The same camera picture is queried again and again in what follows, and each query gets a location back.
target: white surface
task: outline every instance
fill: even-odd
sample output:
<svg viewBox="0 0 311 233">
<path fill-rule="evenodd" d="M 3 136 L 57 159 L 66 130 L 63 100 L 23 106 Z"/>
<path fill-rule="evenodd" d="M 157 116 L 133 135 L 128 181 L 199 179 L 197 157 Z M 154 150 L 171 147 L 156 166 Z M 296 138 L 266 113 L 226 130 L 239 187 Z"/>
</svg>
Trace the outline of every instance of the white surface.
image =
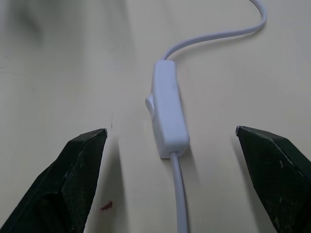
<svg viewBox="0 0 311 233">
<path fill-rule="evenodd" d="M 146 106 L 151 115 L 155 142 L 163 159 L 182 156 L 190 143 L 178 90 L 176 63 L 157 61 Z"/>
<path fill-rule="evenodd" d="M 68 140 L 106 127 L 85 232 L 176 232 L 172 169 L 158 157 L 144 103 L 153 64 L 182 39 L 255 25 L 256 7 L 32 0 L 37 23 L 24 23 L 9 2 L 0 1 L 0 224 Z M 263 3 L 269 18 L 260 33 L 172 57 L 191 140 L 180 165 L 192 233 L 275 233 L 250 183 L 237 125 L 287 137 L 311 158 L 311 2 Z M 108 200 L 114 207 L 99 213 Z"/>
</svg>

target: white cable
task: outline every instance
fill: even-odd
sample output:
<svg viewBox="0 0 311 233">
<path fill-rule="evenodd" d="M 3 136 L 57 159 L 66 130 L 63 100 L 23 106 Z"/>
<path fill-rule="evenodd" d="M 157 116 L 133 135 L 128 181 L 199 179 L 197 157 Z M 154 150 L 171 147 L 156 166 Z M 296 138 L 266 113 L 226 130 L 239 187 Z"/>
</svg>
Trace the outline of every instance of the white cable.
<svg viewBox="0 0 311 233">
<path fill-rule="evenodd" d="M 257 32 L 260 28 L 264 26 L 264 24 L 267 21 L 267 11 L 264 5 L 259 0 L 250 0 L 260 11 L 261 14 L 261 22 L 259 25 L 251 28 L 245 28 L 242 30 L 237 31 L 228 31 L 228 32 L 222 32 L 222 33 L 215 33 L 215 34 L 208 34 L 208 35 L 202 35 L 198 36 L 189 40 L 182 41 L 175 46 L 171 47 L 162 57 L 162 60 L 167 60 L 169 56 L 171 56 L 174 52 L 177 50 L 180 50 L 186 46 L 193 45 L 196 43 L 204 42 L 204 41 L 210 41 L 210 40 L 217 40 L 222 38 L 228 38 L 233 36 L 239 36 L 239 35 L 245 35 Z"/>
<path fill-rule="evenodd" d="M 171 154 L 171 163 L 173 167 L 173 176 L 175 184 L 175 195 L 176 195 L 176 207 L 177 207 L 177 232 L 187 233 L 187 212 L 186 212 L 186 201 L 184 194 L 184 186 L 181 178 L 181 172 L 178 162 L 177 154 L 174 152 Z"/>
</svg>

